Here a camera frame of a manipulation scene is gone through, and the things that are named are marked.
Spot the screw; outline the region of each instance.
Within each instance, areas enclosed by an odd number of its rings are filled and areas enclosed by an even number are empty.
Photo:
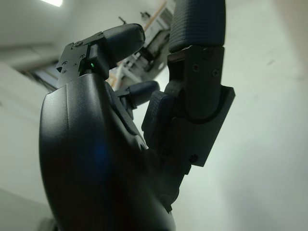
[[[75,43],[74,47],[80,47],[83,44],[83,41],[78,41]]]
[[[202,51],[202,57],[204,59],[208,59],[212,56],[213,54],[213,50],[211,48],[205,48],[203,51]]]
[[[214,69],[214,70],[212,71],[212,76],[213,76],[213,77],[219,77],[219,74],[220,74],[220,71],[217,70],[217,69]]]
[[[192,71],[193,72],[198,72],[199,71],[199,65],[198,64],[194,64],[192,67]]]

